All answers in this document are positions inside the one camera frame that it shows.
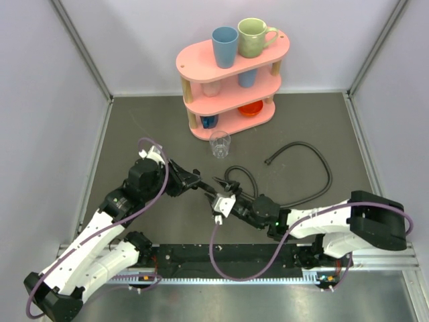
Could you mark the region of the black valve fitting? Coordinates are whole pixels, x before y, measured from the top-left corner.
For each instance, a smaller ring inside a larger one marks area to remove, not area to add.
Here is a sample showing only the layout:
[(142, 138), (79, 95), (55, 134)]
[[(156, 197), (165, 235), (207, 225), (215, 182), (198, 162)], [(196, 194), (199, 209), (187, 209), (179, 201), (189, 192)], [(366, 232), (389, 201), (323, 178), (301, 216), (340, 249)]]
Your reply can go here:
[(203, 191), (211, 195), (214, 195), (216, 193), (215, 189), (212, 186), (202, 180), (201, 173), (199, 170), (194, 169), (192, 173), (197, 176), (197, 183), (192, 186), (194, 190), (202, 189)]

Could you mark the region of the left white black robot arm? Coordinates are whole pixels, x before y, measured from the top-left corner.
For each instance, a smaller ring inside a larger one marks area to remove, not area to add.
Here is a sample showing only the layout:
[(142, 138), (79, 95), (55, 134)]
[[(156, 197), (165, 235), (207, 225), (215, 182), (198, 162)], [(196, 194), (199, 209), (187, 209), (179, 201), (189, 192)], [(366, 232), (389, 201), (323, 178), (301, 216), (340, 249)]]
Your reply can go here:
[(153, 260), (152, 242), (141, 232), (129, 232), (106, 256), (100, 255), (103, 249), (160, 196), (177, 197), (197, 189), (201, 181), (199, 171), (186, 171), (173, 160), (151, 155), (138, 159), (66, 251), (42, 272), (28, 274), (28, 305), (36, 305), (51, 321), (72, 321), (120, 271)]

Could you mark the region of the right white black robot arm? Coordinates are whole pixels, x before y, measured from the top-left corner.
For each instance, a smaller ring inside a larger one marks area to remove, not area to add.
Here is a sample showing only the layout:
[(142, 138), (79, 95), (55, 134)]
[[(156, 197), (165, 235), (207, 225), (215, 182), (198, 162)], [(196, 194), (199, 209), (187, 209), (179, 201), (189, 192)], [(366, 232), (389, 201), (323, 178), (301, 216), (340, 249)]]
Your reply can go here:
[(294, 252), (295, 264), (303, 268), (329, 265), (356, 250), (402, 251), (413, 229), (402, 204), (365, 191), (353, 191), (349, 199), (327, 207), (291, 209), (265, 195), (245, 197), (237, 181), (216, 181), (223, 193), (205, 183), (199, 185), (210, 202), (216, 225), (232, 215), (256, 229), (265, 229), (279, 244), (313, 236), (311, 246)]

